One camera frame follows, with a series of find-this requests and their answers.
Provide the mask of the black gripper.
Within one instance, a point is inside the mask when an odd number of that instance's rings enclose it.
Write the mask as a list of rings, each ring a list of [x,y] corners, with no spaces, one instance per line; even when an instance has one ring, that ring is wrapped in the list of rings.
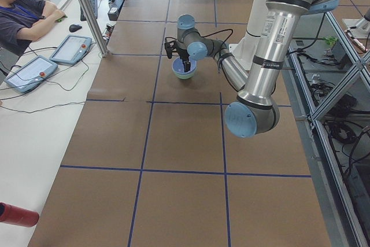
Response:
[[[176,51],[179,54],[179,57],[182,60],[183,72],[189,73],[192,70],[192,63],[189,60],[189,54],[187,49],[183,49],[179,45],[176,46]]]

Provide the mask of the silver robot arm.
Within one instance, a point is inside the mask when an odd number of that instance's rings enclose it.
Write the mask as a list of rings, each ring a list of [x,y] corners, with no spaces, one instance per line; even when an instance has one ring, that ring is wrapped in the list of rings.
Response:
[[[240,138],[253,137],[279,121],[272,94],[299,19],[334,10],[338,4],[339,0],[254,0],[246,35],[238,45],[249,69],[223,41],[202,36],[189,14],[177,20],[175,51],[185,71],[193,61],[215,60],[237,92],[236,101],[225,110],[227,128]]]

